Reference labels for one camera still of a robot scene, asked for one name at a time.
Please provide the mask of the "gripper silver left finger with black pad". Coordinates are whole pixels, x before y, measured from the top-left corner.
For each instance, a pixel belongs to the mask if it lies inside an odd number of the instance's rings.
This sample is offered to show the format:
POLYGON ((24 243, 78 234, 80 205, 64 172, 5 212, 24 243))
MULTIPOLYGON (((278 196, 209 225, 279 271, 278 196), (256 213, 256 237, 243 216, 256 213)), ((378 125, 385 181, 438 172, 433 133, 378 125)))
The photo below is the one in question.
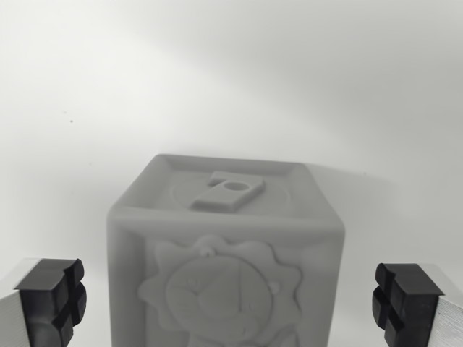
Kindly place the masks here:
POLYGON ((87 293, 80 259, 23 259, 1 279, 2 346, 68 346, 87 293))

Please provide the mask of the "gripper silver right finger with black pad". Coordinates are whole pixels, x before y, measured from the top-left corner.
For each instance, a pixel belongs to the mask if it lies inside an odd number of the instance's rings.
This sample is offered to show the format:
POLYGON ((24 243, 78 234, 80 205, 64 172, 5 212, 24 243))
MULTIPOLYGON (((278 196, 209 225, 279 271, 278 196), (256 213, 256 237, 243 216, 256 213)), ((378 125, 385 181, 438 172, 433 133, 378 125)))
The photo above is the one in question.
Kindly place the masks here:
POLYGON ((372 312, 393 347, 462 345, 462 289, 436 265, 380 263, 372 312))

